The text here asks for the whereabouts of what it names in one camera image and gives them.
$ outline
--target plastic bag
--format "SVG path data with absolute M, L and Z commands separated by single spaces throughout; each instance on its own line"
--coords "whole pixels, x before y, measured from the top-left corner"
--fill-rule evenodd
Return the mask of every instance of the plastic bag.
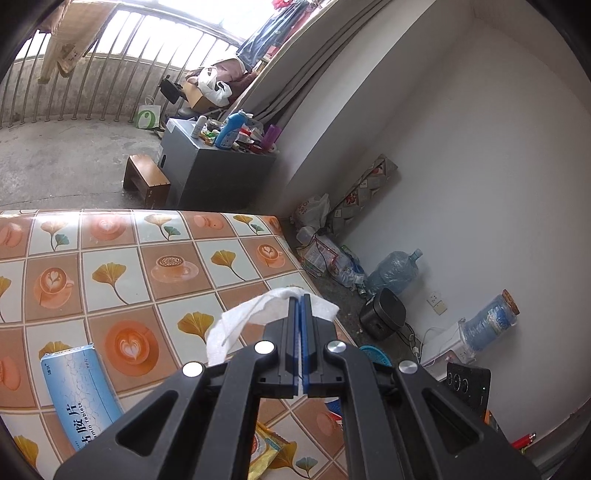
M 232 89 L 227 83 L 217 81 L 217 68 L 204 68 L 199 74 L 197 86 L 207 100 L 217 106 L 228 106 Z
M 291 216 L 291 220 L 297 229 L 311 226 L 314 231 L 317 231 L 324 227 L 329 210 L 329 194 L 325 193 L 322 197 L 316 195 L 302 203 Z
M 344 287 L 354 290 L 363 286 L 363 269 L 357 268 L 351 257 L 328 236 L 318 235 L 312 227 L 305 226 L 296 238 L 306 246 L 301 256 L 302 265 L 308 273 L 319 277 L 328 269 L 330 276 Z
M 135 126 L 142 130 L 156 128 L 160 122 L 160 105 L 154 104 L 154 97 L 147 96 L 145 105 L 138 107 L 138 113 L 135 115 Z

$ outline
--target white plastic bag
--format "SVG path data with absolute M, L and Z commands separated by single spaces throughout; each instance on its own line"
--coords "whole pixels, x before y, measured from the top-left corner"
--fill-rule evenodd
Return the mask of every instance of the white plastic bag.
M 154 104 L 154 98 L 147 96 L 146 104 L 138 107 L 138 113 L 135 115 L 135 126 L 142 130 L 156 128 L 160 122 L 160 105 Z
M 297 229 L 311 226 L 316 231 L 324 227 L 329 210 L 329 194 L 325 193 L 322 197 L 316 195 L 302 203 L 293 213 L 291 219 Z
M 217 106 L 228 106 L 232 89 L 227 83 L 217 81 L 217 69 L 215 67 L 204 68 L 199 74 L 197 86 L 203 96 Z

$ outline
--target grey cabinet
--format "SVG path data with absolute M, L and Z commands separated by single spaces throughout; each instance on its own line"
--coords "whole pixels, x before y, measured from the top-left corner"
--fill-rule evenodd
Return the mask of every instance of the grey cabinet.
M 195 122 L 170 119 L 158 166 L 170 181 L 166 208 L 236 212 L 247 209 L 267 180 L 274 155 L 220 150 L 192 138 Z

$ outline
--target metal screw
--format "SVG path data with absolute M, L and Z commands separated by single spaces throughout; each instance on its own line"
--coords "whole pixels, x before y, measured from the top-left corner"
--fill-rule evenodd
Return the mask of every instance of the metal screw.
M 403 374 L 412 375 L 413 373 L 415 373 L 418 370 L 418 366 L 412 360 L 402 360 L 398 364 L 398 369 Z
M 203 365 L 199 362 L 189 362 L 184 365 L 183 373 L 187 377 L 198 377 L 203 373 Z
M 332 340 L 326 345 L 326 348 L 331 353 L 341 353 L 345 351 L 347 344 L 345 342 L 341 342 L 340 340 Z
M 255 352 L 261 355 L 271 353 L 273 350 L 275 350 L 275 345 L 268 340 L 262 340 L 255 345 Z

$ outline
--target curtain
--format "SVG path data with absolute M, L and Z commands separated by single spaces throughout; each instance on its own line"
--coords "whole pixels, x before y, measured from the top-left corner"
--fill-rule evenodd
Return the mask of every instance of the curtain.
M 285 127 L 332 61 L 391 0 L 332 0 L 275 55 L 228 110 Z

